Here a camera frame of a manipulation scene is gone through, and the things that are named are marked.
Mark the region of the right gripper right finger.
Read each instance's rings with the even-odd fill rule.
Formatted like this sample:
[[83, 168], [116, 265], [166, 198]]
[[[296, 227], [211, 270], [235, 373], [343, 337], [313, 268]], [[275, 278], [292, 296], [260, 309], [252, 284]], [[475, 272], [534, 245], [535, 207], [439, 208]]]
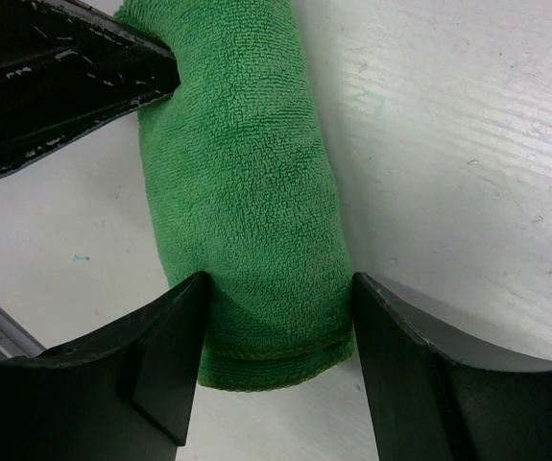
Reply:
[[352, 315], [382, 460], [552, 460], [552, 361], [464, 332], [358, 273]]

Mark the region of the green towel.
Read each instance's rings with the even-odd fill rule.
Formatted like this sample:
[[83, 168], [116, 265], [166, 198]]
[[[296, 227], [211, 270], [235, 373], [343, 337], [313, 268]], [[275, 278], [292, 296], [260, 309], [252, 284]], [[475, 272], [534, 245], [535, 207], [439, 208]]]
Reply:
[[180, 75], [138, 113], [156, 246], [171, 285], [213, 280], [204, 387], [296, 385], [354, 348], [336, 181], [287, 1], [126, 1]]

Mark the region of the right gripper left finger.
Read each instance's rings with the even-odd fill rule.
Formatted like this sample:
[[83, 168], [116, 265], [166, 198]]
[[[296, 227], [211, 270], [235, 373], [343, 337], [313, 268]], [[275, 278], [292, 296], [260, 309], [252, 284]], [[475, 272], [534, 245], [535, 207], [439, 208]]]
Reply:
[[172, 460], [187, 438], [210, 298], [197, 273], [36, 357], [0, 359], [0, 460]]

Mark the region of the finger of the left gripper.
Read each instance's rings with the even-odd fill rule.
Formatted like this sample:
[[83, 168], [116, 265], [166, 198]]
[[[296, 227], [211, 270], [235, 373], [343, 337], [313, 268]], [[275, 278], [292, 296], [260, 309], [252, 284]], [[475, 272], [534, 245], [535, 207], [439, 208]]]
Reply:
[[161, 41], [84, 2], [0, 0], [0, 179], [179, 85]]

